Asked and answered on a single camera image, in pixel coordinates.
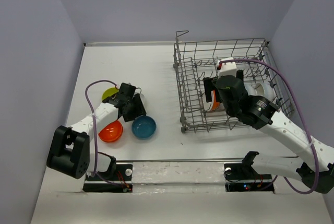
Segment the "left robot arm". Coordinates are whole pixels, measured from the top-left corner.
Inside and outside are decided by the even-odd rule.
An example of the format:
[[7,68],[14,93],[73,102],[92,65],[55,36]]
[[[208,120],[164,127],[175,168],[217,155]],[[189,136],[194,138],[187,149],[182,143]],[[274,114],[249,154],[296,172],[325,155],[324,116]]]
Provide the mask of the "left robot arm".
[[91,113],[71,126],[59,126],[53,135],[46,160],[48,168],[79,179],[85,174],[110,180],[117,170],[113,156],[90,151],[90,142],[97,142],[98,134],[119,119],[130,122],[146,115],[137,88],[122,83],[118,92],[105,98],[97,108],[89,104]]

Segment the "yellow striped bowl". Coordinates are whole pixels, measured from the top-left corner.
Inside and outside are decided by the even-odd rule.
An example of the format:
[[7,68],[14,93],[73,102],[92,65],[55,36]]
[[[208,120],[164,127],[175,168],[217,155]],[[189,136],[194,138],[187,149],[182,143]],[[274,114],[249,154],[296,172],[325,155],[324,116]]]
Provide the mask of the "yellow striped bowl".
[[211,91],[211,101],[207,102],[206,97],[203,96],[202,103],[205,112],[213,112],[220,109],[221,103],[216,100],[216,93],[215,91]]

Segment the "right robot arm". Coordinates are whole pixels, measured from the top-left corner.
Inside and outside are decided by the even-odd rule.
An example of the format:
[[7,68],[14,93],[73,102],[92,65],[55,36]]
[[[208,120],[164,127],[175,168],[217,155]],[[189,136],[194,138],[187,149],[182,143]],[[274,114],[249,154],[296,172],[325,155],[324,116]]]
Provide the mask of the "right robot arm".
[[246,154],[240,172],[246,178],[272,174],[301,181],[317,193],[333,189],[333,148],[294,124],[279,108],[263,96],[249,95],[243,79],[226,75],[203,79],[207,101],[221,102],[228,116],[237,118],[274,138],[296,154],[295,158]]

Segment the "blue bowl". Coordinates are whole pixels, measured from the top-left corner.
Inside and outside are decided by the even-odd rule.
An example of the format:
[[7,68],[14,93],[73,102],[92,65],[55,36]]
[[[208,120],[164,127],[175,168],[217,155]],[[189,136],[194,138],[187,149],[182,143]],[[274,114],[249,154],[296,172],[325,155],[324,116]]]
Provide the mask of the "blue bowl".
[[132,134],[138,139],[151,138],[157,129],[155,120],[149,116],[140,116],[136,118],[131,126]]

